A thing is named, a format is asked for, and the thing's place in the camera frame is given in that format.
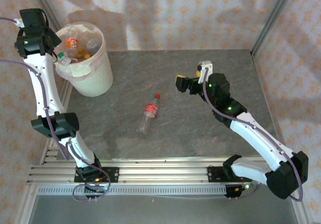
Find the black mounting plate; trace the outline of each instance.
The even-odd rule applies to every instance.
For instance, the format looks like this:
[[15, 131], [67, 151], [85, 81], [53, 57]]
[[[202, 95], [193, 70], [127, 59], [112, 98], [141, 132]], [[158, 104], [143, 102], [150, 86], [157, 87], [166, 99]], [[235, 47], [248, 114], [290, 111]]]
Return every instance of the black mounting plate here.
[[210, 183], [217, 182], [252, 182], [251, 179], [245, 177], [227, 177], [223, 172], [222, 166], [207, 167], [207, 175]]
[[[107, 174], [110, 177], [111, 183], [117, 183], [118, 182], [118, 178], [119, 178], [119, 167], [101, 167], [101, 169], [103, 169], [104, 171], [107, 172]], [[87, 182], [91, 182], [90, 180], [87, 179], [83, 179], [81, 178], [80, 175], [76, 175], [75, 174], [75, 178], [74, 178], [74, 182], [75, 183], [87, 183]], [[104, 178], [100, 183], [106, 183], [108, 182], [107, 178]]]

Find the plastic bottle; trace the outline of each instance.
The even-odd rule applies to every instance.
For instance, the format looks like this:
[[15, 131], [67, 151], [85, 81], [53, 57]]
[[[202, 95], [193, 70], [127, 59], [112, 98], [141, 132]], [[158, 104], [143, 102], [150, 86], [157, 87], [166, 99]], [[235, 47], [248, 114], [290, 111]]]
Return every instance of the plastic bottle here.
[[67, 66], [68, 64], [71, 63], [71, 59], [64, 52], [58, 53], [57, 57], [58, 57], [58, 61], [64, 66]]
[[66, 53], [68, 57], [75, 58], [78, 54], [78, 33], [70, 29], [66, 35]]
[[91, 53], [91, 55], [95, 55], [99, 51], [100, 47], [101, 45], [98, 43], [96, 39], [90, 39], [86, 43], [86, 48]]
[[149, 104], [147, 104], [144, 114], [142, 116], [142, 120], [140, 121], [140, 124], [138, 126], [138, 132], [142, 134], [147, 134], [150, 122], [156, 116], [158, 110], [157, 103], [160, 97], [161, 96], [158, 93], [156, 93], [154, 99]]

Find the table surface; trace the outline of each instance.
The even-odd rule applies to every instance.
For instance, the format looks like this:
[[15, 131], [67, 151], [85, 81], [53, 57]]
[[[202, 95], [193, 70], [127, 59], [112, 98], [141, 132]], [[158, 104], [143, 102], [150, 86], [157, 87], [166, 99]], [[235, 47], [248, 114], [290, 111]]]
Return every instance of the table surface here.
[[[212, 61], [214, 72], [226, 75], [231, 96], [276, 135], [247, 50], [126, 51], [108, 56], [114, 77], [110, 90], [84, 97], [73, 89], [68, 106], [79, 118], [80, 135], [99, 159], [257, 155], [215, 119], [199, 96], [177, 91], [176, 75], [194, 77], [199, 61], [205, 60]], [[155, 93], [161, 95], [157, 117], [149, 133], [141, 136], [136, 130]]]

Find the bottle label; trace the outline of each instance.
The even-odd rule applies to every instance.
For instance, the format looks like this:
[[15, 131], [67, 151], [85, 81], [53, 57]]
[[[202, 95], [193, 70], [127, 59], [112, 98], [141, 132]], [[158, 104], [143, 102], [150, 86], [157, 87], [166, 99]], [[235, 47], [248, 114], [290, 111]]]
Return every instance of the bottle label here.
[[60, 52], [60, 53], [58, 53], [58, 55], [57, 55], [57, 57], [59, 57], [59, 58], [63, 58], [65, 56], [65, 53], [63, 53], [63, 52]]
[[67, 48], [78, 48], [78, 40], [76, 39], [66, 39], [66, 47]]
[[149, 104], [147, 104], [145, 111], [150, 112], [153, 115], [156, 115], [157, 109], [158, 108], [156, 107], [156, 105], [149, 103]]

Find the white bucket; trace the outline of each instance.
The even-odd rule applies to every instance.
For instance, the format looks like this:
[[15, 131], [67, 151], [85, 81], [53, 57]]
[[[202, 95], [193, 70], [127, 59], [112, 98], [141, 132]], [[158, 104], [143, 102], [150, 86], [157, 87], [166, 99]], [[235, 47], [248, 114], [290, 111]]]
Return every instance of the white bucket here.
[[90, 23], [74, 23], [65, 26], [56, 34], [62, 40], [62, 43], [56, 47], [55, 52], [65, 51], [65, 35], [69, 28], [76, 30], [81, 35], [86, 34], [90, 37], [101, 40], [101, 47], [91, 58], [80, 63], [72, 63], [67, 66], [56, 64], [58, 75], [69, 80], [77, 91], [86, 97], [96, 97], [104, 94], [110, 89], [113, 76], [108, 59], [106, 41], [102, 32]]

